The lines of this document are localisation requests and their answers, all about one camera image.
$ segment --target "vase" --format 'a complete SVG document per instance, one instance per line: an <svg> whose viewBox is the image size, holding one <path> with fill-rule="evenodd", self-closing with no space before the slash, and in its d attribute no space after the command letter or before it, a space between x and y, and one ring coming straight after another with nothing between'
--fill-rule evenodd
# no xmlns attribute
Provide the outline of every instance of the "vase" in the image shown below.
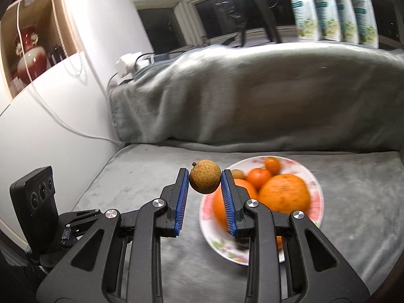
<svg viewBox="0 0 404 303"><path fill-rule="evenodd" d="M25 84L29 84L31 81L27 73L22 49L24 49L27 67L32 80L35 80L39 75L46 71L46 52L43 47L37 45L38 34L36 34L35 25L25 26L21 30L21 37L22 44L18 35L14 39L15 53L17 56L21 57L17 65L17 74Z"/></svg>

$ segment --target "plate of fruit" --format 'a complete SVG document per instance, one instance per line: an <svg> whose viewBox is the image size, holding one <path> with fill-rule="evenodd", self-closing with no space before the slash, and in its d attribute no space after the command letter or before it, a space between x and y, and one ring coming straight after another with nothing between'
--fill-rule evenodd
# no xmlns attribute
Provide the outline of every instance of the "plate of fruit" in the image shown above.
<svg viewBox="0 0 404 303"><path fill-rule="evenodd" d="M258 156L228 167L237 186L253 199L285 214L303 211L320 227L324 213L323 193L315 176L302 164L285 157ZM221 187L205 195L199 208L199 224L208 244L229 261L248 265L249 240L235 239L227 228ZM276 238L279 262L285 261L281 237Z"/></svg>

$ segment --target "black camera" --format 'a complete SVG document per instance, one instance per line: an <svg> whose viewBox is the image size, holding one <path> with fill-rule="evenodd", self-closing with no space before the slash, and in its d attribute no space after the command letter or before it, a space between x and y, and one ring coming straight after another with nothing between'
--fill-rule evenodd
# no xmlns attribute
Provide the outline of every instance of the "black camera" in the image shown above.
<svg viewBox="0 0 404 303"><path fill-rule="evenodd" d="M52 167L37 168L10 186L14 210L32 250L32 258L45 254L57 226Z"/></svg>

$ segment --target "wooden shelf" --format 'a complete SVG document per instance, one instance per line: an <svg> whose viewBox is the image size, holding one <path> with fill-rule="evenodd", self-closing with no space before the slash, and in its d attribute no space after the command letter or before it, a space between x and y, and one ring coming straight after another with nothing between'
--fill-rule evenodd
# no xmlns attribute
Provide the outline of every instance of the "wooden shelf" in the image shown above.
<svg viewBox="0 0 404 303"><path fill-rule="evenodd" d="M15 36L18 35L17 6L19 1L21 2L19 15L20 29L24 26L35 24L37 27L36 32L39 36L38 45L42 46L47 53L52 51L55 44L61 45L51 0L35 0L27 7L24 6L24 0L17 0L7 8L0 22L0 70L10 101L16 95L15 90L10 90L12 81L11 67L20 60L15 53L15 46L13 44ZM55 0L55 9L67 53L68 55L72 55L77 51L67 27L68 20L63 14L61 0Z"/></svg>

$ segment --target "plate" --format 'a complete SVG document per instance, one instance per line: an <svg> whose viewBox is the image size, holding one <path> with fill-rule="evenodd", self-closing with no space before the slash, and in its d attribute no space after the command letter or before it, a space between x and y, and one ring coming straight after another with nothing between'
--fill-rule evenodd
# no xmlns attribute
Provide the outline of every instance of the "plate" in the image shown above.
<svg viewBox="0 0 404 303"><path fill-rule="evenodd" d="M323 192L315 176L302 164L280 156L258 156L237 162L227 169L239 169L248 173L253 168L264 168L264 160L267 157L275 157L280 161L282 164L281 174L295 174L304 180L311 197L308 217L316 226L320 227L324 213ZM211 248L225 259L237 264L248 265L248 248L236 243L235 239L217 224L213 215L213 195L205 195L199 207L199 225L203 236ZM279 262L284 261L283 250L280 250Z"/></svg>

